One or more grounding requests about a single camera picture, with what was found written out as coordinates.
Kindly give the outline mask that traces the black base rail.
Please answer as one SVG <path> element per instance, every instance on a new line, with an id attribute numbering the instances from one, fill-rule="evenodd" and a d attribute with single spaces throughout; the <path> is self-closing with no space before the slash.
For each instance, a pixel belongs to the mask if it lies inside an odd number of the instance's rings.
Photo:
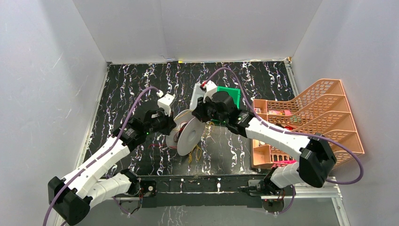
<path id="1" fill-rule="evenodd" d="M 260 191 L 264 175 L 143 176 L 142 208 L 168 206 L 246 206 L 281 211 L 292 189 L 276 194 Z"/>

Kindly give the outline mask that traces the pink item in organizer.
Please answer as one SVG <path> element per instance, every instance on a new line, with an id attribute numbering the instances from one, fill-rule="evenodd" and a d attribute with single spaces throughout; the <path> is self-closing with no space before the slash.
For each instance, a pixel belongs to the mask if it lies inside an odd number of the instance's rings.
<path id="1" fill-rule="evenodd" d="M 288 165 L 296 163 L 296 160 L 287 160 L 287 161 L 275 161 L 274 164 L 276 165 Z"/>

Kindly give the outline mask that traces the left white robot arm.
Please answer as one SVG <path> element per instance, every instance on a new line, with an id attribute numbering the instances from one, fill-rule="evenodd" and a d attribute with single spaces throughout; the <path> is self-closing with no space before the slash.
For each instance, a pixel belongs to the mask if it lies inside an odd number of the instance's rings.
<path id="1" fill-rule="evenodd" d="M 148 110 L 144 118 L 131 116 L 82 165 L 62 179 L 52 178 L 48 183 L 49 204 L 67 224 L 81 222 L 90 209 L 119 194 L 141 195 L 141 178 L 128 169 L 100 181 L 116 162 L 128 156 L 146 141 L 148 135 L 160 132 L 170 134 L 176 126 L 170 107 Z"/>

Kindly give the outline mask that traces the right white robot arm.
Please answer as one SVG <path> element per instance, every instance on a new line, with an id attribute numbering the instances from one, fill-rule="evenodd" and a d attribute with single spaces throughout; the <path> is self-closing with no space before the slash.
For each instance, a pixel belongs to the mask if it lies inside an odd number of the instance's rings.
<path id="1" fill-rule="evenodd" d="M 201 122 L 216 120 L 230 132 L 262 141 L 296 161 L 271 169 L 262 182 L 249 186 L 249 193 L 277 195 L 283 188 L 297 183 L 321 188 L 336 164 L 336 157 L 322 135 L 290 132 L 257 118 L 253 112 L 239 109 L 226 91 L 199 97 L 192 114 Z"/>

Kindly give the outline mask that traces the orange desk organizer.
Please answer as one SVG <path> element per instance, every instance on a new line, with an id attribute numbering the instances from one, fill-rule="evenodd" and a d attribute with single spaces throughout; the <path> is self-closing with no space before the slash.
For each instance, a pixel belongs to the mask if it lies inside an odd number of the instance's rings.
<path id="1" fill-rule="evenodd" d="M 255 99 L 255 111 L 260 117 L 283 128 L 301 133 L 321 133 L 350 149 L 356 156 L 364 149 L 350 110 L 341 80 L 320 79 L 289 101 Z M 353 157 L 337 145 L 330 144 L 337 159 L 333 169 Z M 271 169 L 275 161 L 294 160 L 287 153 L 258 140 L 252 140 L 251 165 L 256 169 Z"/>

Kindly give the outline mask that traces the green plastic bin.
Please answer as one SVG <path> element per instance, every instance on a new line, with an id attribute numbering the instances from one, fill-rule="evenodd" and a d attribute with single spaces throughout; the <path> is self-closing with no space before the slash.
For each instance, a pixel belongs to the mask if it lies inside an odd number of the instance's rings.
<path id="1" fill-rule="evenodd" d="M 240 107 L 240 98 L 241 98 L 240 89 L 218 86 L 217 91 L 226 91 L 232 97 L 235 105 L 238 108 Z"/>

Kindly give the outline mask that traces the white filament spool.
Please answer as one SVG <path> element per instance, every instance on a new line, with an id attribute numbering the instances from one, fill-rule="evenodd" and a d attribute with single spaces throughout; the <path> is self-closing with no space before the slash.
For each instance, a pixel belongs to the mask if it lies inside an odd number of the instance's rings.
<path id="1" fill-rule="evenodd" d="M 194 117 L 190 109 L 179 113 L 174 121 L 176 127 L 166 136 L 166 144 L 170 148 L 176 148 L 180 156 L 185 156 L 201 140 L 206 124 Z"/>

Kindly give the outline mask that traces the white plastic bin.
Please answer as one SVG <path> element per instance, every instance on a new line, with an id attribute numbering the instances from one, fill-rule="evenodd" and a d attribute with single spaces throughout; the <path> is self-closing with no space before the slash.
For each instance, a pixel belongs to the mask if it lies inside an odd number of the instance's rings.
<path id="1" fill-rule="evenodd" d="M 206 92 L 201 89 L 200 83 L 196 83 L 194 85 L 193 93 L 192 93 L 191 101 L 190 101 L 190 107 L 189 107 L 190 110 L 194 110 L 197 107 L 198 99 L 200 97 L 204 97 L 205 93 Z"/>

